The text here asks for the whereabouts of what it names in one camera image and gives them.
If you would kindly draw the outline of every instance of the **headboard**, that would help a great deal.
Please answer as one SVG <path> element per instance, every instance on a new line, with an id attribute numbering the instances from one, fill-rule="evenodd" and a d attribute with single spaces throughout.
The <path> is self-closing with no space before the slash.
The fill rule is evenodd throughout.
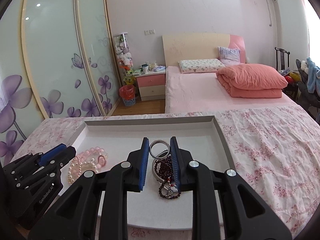
<path id="1" fill-rule="evenodd" d="M 244 40 L 241 36 L 219 33 L 180 33 L 162 35 L 166 66 L 179 66 L 184 59 L 219 58 L 218 47 L 240 49 L 240 62 L 245 63 Z"/>

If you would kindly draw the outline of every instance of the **white patterned pillow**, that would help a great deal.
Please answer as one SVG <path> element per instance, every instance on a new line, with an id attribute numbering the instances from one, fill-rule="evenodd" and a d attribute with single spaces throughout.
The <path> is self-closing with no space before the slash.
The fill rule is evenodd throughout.
<path id="1" fill-rule="evenodd" d="M 179 61 L 179 66 L 182 74 L 217 72 L 218 69 L 225 67 L 225 65 L 216 58 L 182 60 Z"/>

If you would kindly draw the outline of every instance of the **purple flower decal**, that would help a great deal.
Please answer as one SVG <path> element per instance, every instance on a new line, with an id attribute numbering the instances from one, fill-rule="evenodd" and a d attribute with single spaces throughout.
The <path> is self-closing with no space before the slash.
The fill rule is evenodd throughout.
<path id="1" fill-rule="evenodd" d="M 104 111 L 106 112 L 106 114 L 108 114 L 109 110 L 111 110 L 111 108 L 112 108 L 112 104 L 110 104 L 110 98 L 107 98 L 107 101 L 103 101 L 102 102 L 102 106 L 103 106 Z"/>
<path id="2" fill-rule="evenodd" d="M 76 109 L 74 107 L 69 107 L 67 110 L 68 116 L 69 117 L 80 117 L 81 116 L 81 110 Z"/>
<path id="3" fill-rule="evenodd" d="M 61 114 L 63 111 L 63 102 L 58 102 L 60 96 L 61 93 L 58 90 L 53 89 L 49 92 L 48 100 L 40 97 L 44 109 L 50 118 L 52 118 L 52 113 Z"/>
<path id="4" fill-rule="evenodd" d="M 72 67 L 75 66 L 75 67 L 81 68 L 81 69 L 84 68 L 84 64 L 83 64 L 82 58 L 76 53 L 74 54 L 74 56 L 75 57 L 73 57 L 71 59 L 72 63 L 73 63 Z M 90 65 L 91 64 L 91 58 L 90 57 L 88 58 L 88 62 L 89 62 L 89 65 Z M 92 67 L 97 67 L 98 65 L 96 63 L 93 63 L 91 66 Z"/>
<path id="5" fill-rule="evenodd" d="M 4 166 L 7 165 L 18 149 L 23 144 L 22 140 L 16 141 L 18 133 L 14 130 L 7 132 L 5 142 L 0 142 L 0 157 L 4 157 Z"/>
<path id="6" fill-rule="evenodd" d="M 81 84 L 81 80 L 77 79 L 75 83 L 75 88 L 78 88 Z"/>
<path id="7" fill-rule="evenodd" d="M 99 99 L 100 99 L 100 102 L 102 102 L 103 97 L 102 97 L 101 94 L 99 94 Z M 92 115 L 93 116 L 100 116 L 100 112 L 99 112 L 97 103 L 94 100 L 94 97 L 92 97 L 91 102 L 90 102 L 90 100 L 88 98 L 83 100 L 83 102 L 81 104 L 81 109 L 82 109 L 82 111 L 86 111 L 87 112 L 85 117 L 92 117 Z"/>
<path id="8" fill-rule="evenodd" d="M 32 98 L 31 88 L 17 91 L 22 81 L 22 76 L 11 75 L 6 77 L 0 86 L 0 133 L 7 131 L 16 120 L 14 108 L 25 108 Z"/>
<path id="9" fill-rule="evenodd" d="M 102 95 L 105 95 L 106 89 L 111 88 L 111 83 L 108 80 L 109 80 L 109 77 L 107 75 L 104 76 L 104 79 L 100 77 L 98 80 L 98 84 L 101 86 L 100 93 Z"/>

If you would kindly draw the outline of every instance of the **red trash bag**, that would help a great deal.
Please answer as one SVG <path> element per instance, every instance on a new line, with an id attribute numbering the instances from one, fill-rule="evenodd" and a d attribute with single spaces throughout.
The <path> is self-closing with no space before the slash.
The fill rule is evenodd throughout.
<path id="1" fill-rule="evenodd" d="M 125 85 L 119 88 L 119 95 L 126 100 L 135 98 L 135 87 L 134 85 Z"/>

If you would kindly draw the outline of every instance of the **trash can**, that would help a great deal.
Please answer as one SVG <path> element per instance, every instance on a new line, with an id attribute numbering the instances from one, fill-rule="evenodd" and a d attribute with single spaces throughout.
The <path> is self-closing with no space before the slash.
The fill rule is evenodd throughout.
<path id="1" fill-rule="evenodd" d="M 125 106 L 133 106 L 136 103 L 134 85 L 125 85 L 120 87 L 119 95 L 121 96 Z"/>

